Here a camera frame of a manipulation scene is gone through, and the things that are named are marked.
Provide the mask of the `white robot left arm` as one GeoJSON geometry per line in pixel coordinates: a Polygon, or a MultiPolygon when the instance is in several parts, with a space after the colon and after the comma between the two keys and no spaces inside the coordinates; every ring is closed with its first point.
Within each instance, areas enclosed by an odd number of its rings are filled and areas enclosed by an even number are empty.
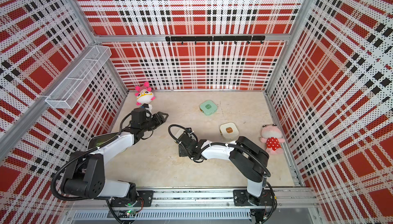
{"type": "Polygon", "coordinates": [[[71,153],[69,161],[52,178],[52,195],[63,201],[116,198],[133,205],[140,198],[135,184],[108,180],[105,166],[114,157],[144,140],[144,134],[164,124],[168,116],[160,111],[151,113],[151,109],[145,106],[135,108],[122,119],[118,132],[94,137],[87,151],[71,153]]]}

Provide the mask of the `mint green manicure case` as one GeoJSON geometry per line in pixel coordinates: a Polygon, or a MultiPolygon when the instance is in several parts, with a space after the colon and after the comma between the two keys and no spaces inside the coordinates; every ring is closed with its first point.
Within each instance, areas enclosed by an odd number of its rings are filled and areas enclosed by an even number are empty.
{"type": "Polygon", "coordinates": [[[212,100],[207,100],[201,103],[199,108],[200,111],[206,116],[210,116],[218,110],[218,106],[212,100]]]}

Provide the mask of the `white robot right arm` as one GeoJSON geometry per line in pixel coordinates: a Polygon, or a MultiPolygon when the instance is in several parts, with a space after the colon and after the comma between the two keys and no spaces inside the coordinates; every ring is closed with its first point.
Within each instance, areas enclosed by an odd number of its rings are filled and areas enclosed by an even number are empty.
{"type": "Polygon", "coordinates": [[[274,191],[268,178],[269,154],[246,137],[240,136],[231,142],[212,142],[198,140],[191,128],[178,124],[168,127],[169,135],[181,149],[180,156],[186,156],[194,163],[203,163],[207,160],[230,161],[247,179],[247,203],[251,206],[275,203],[274,191]]]}

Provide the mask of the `cream manicure case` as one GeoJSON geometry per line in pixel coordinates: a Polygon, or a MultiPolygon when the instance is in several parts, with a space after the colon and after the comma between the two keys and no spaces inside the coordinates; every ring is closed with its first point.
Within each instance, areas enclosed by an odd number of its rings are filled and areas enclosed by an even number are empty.
{"type": "Polygon", "coordinates": [[[234,123],[229,122],[220,126],[220,134],[226,141],[234,141],[239,137],[239,130],[234,123]]]}

